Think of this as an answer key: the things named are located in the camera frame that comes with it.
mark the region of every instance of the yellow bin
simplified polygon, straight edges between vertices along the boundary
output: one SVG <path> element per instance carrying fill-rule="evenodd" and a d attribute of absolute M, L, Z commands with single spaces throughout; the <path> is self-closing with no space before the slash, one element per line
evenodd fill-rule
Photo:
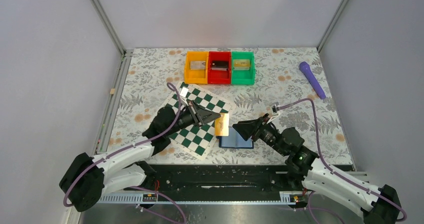
<path fill-rule="evenodd" d="M 198 52 L 198 51 L 188 51 L 185 58 L 185 67 L 184 67 L 184 82 L 185 83 L 196 83 L 196 84 L 207 84 L 208 83 L 208 59 L 209 52 Z M 190 62 L 191 61 L 205 61 L 206 67 L 204 70 L 191 70 Z"/>

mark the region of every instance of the chessboard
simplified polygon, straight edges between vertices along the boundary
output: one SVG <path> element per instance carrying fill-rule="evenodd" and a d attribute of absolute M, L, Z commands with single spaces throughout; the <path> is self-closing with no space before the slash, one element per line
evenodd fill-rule
<path fill-rule="evenodd" d="M 178 83 L 179 90 L 183 87 L 188 88 L 185 95 L 187 100 L 192 100 L 198 105 L 210 111 L 217 113 L 231 113 L 235 110 L 236 104 L 218 97 L 217 95 L 201 88 L 195 84 Z M 162 106 L 170 106 L 174 112 L 178 110 L 178 99 L 176 94 L 171 94 L 165 100 Z M 217 142 L 215 136 L 215 122 L 203 125 L 202 127 L 188 126 L 179 132 L 169 135 L 171 141 L 181 145 L 182 149 L 191 155 L 203 160 L 210 152 L 211 147 Z"/>

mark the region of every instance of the tabletop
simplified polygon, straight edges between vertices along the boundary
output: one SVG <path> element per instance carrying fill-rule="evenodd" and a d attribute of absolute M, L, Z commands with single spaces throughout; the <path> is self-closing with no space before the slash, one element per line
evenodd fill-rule
<path fill-rule="evenodd" d="M 176 85 L 183 81 L 187 51 L 254 53 L 254 85 L 200 85 L 237 105 L 230 117 L 230 124 L 256 119 L 269 112 L 275 102 L 284 105 L 309 97 L 316 106 L 319 140 L 324 158 L 335 165 L 353 163 L 316 48 L 136 48 L 120 98 L 108 151 L 140 138 L 161 108 L 160 105 L 171 93 L 166 83 Z M 318 98 L 299 70 L 302 61 L 309 63 L 326 93 L 326 99 Z M 312 106 L 309 102 L 283 110 L 273 123 L 280 131 L 296 127 L 305 139 L 304 145 L 312 151 L 318 151 Z M 204 160 L 185 152 L 178 144 L 171 143 L 165 150 L 146 161 L 151 164 L 276 165 L 283 164 L 285 159 L 286 157 L 259 140 L 254 149 L 225 149 L 216 143 Z"/>

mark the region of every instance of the yellow card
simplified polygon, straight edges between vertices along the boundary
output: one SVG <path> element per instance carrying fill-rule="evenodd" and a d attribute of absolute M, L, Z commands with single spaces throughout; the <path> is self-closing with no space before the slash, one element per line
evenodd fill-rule
<path fill-rule="evenodd" d="M 215 120 L 215 136 L 228 136 L 230 115 L 228 113 L 220 113 L 221 117 Z"/>

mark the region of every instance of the robotic arm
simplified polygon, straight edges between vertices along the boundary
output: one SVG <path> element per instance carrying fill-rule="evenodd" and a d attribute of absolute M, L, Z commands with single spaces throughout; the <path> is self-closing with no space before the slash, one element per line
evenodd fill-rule
<path fill-rule="evenodd" d="M 188 100 L 186 107 L 180 112 L 175 124 L 163 136 L 144 145 L 128 144 L 114 152 L 107 152 L 89 157 L 87 153 L 78 155 L 68 168 L 59 183 L 63 192 L 67 193 L 72 183 L 80 180 L 70 191 L 68 199 L 79 212 L 91 208 L 97 201 L 108 193 L 131 186 L 140 186 L 146 179 L 148 167 L 142 168 L 137 161 L 145 160 L 162 150 L 170 143 L 168 135 L 190 125 L 202 126 L 221 115 L 197 105 Z M 142 139 L 151 139 L 165 131 L 175 119 L 176 114 L 169 106 L 161 108 L 149 128 L 143 132 Z"/>
<path fill-rule="evenodd" d="M 272 110 L 276 113 L 278 110 L 290 106 L 277 107 L 275 105 Z M 323 194 L 349 208 L 362 217 L 365 224 L 392 224 L 397 221 L 401 205 L 395 189 L 388 185 L 379 188 L 362 182 L 333 165 L 327 164 L 321 155 L 318 133 L 319 155 L 303 145 L 305 140 L 300 137 L 295 128 L 287 128 L 280 133 L 269 121 L 269 114 L 265 114 L 255 120 L 233 124 L 233 128 L 245 140 L 250 137 L 253 141 L 261 139 L 281 155 L 288 156 L 285 164 L 289 168 L 289 175 L 294 177 L 295 181 L 301 182 L 303 187 Z"/>

